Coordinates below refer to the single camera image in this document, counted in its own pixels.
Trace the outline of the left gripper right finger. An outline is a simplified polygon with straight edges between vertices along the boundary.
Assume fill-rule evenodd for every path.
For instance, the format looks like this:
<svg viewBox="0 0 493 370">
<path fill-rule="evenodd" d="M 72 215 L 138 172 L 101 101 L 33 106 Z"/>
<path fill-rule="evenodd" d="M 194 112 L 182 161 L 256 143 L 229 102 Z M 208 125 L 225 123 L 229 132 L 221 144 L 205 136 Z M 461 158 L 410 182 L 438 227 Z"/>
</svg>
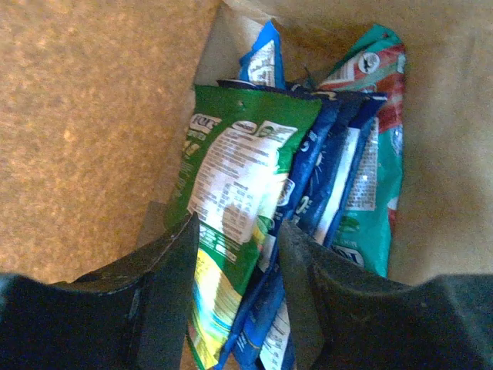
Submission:
<svg viewBox="0 0 493 370">
<path fill-rule="evenodd" d="M 298 368 L 492 367 L 491 275 L 401 284 L 320 246 L 289 221 L 278 245 Z"/>
</svg>

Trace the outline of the brown paper bag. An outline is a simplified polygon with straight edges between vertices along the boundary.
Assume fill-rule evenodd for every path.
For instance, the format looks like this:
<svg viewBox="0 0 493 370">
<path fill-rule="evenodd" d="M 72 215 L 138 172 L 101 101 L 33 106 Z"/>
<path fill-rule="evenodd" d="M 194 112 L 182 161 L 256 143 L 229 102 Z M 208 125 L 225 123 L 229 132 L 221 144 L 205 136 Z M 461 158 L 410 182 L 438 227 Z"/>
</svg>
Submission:
<svg viewBox="0 0 493 370">
<path fill-rule="evenodd" d="M 286 89 L 238 77 L 268 21 Z M 1 276 L 71 283 L 170 232 L 195 87 L 328 91 L 374 25 L 406 51 L 382 278 L 492 277 L 490 1 L 3 1 Z"/>
</svg>

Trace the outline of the blue cookie snack pack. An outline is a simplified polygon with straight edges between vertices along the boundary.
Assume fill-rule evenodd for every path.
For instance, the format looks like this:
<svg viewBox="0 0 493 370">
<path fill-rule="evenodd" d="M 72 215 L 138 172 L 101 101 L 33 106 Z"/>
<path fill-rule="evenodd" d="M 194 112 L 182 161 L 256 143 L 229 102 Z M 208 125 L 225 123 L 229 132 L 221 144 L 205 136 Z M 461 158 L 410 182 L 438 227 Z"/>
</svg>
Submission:
<svg viewBox="0 0 493 370">
<path fill-rule="evenodd" d="M 293 368 L 295 356 L 279 262 L 280 226 L 284 220 L 292 220 L 313 234 L 329 199 L 334 197 L 329 234 L 335 233 L 366 140 L 377 112 L 387 100 L 381 92 L 311 92 L 300 85 L 285 93 L 307 100 L 319 98 L 322 108 L 294 154 L 267 237 L 267 252 L 253 272 L 220 352 L 218 369 L 224 367 L 230 355 L 241 369 Z"/>
</svg>

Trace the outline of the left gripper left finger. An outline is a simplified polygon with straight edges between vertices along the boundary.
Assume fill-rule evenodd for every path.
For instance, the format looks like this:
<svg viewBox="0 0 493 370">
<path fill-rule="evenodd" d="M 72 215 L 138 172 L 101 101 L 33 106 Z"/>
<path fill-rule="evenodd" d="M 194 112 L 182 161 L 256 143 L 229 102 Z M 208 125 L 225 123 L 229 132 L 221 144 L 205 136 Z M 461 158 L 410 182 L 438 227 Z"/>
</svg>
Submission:
<svg viewBox="0 0 493 370">
<path fill-rule="evenodd" d="M 71 283 L 1 276 L 3 369 L 177 369 L 198 216 Z"/>
</svg>

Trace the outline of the green chips bag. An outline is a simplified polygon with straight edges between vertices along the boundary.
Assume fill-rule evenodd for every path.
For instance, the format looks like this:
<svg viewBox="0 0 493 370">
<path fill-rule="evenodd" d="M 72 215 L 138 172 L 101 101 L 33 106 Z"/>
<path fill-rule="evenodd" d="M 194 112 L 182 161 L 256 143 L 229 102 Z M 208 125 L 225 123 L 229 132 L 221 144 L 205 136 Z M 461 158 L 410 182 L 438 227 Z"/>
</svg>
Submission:
<svg viewBox="0 0 493 370">
<path fill-rule="evenodd" d="M 322 102 L 196 86 L 165 225 L 200 221 L 187 340 L 201 369 L 219 363 L 263 250 L 293 155 Z"/>
</svg>

